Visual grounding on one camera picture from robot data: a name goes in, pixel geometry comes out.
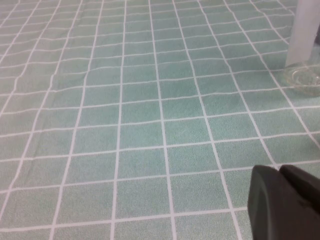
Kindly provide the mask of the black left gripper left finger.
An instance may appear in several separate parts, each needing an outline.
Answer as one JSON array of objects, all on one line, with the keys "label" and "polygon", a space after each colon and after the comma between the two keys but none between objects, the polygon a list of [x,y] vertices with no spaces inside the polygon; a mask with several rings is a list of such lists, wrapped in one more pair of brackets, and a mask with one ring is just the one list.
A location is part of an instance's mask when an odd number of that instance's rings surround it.
[{"label": "black left gripper left finger", "polygon": [[320,215],[278,215],[279,170],[256,165],[251,172],[247,211],[255,240],[318,240]]}]

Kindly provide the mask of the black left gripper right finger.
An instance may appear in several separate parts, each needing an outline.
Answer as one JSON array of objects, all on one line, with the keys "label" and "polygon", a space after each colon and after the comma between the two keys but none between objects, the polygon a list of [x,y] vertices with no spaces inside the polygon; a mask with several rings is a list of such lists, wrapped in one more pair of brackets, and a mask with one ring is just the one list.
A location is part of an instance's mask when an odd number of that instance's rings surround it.
[{"label": "black left gripper right finger", "polygon": [[278,215],[306,216],[320,214],[320,179],[294,166],[282,165]]}]

